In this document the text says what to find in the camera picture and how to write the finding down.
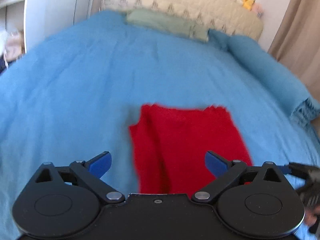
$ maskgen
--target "human hand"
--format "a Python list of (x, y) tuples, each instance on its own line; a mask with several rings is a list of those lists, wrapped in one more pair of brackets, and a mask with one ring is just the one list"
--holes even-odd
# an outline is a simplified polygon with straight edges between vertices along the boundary
[(306, 215), (303, 222), (308, 226), (313, 226), (317, 221), (317, 215), (320, 215), (320, 205), (313, 209), (306, 209)]

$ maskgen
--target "beige curtain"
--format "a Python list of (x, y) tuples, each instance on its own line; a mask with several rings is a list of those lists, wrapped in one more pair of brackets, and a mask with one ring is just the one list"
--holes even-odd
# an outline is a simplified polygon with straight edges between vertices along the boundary
[(320, 0), (291, 0), (269, 53), (320, 101)]

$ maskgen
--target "pink stuffed toy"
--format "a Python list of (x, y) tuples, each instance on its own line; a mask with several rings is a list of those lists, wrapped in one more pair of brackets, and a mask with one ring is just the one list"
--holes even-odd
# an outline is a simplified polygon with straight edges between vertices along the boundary
[(263, 10), (261, 4), (256, 3), (256, 2), (252, 5), (251, 11), (254, 12), (259, 18), (261, 18), (264, 13), (264, 10)]

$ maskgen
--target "red cloth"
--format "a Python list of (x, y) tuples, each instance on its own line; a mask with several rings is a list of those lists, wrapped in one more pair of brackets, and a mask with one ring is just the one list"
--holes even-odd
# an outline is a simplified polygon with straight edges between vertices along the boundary
[(214, 180), (204, 164), (212, 150), (227, 160), (252, 165), (250, 156), (223, 107), (178, 110), (143, 105), (138, 124), (130, 126), (140, 193), (194, 194)]

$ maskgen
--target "green pillow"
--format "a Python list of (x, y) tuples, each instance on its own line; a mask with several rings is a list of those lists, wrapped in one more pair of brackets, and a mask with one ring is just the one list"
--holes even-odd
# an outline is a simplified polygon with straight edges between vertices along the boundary
[(209, 29), (195, 21), (170, 16), (148, 9), (135, 9), (128, 13), (126, 21), (130, 24), (149, 27), (163, 32), (207, 42)]

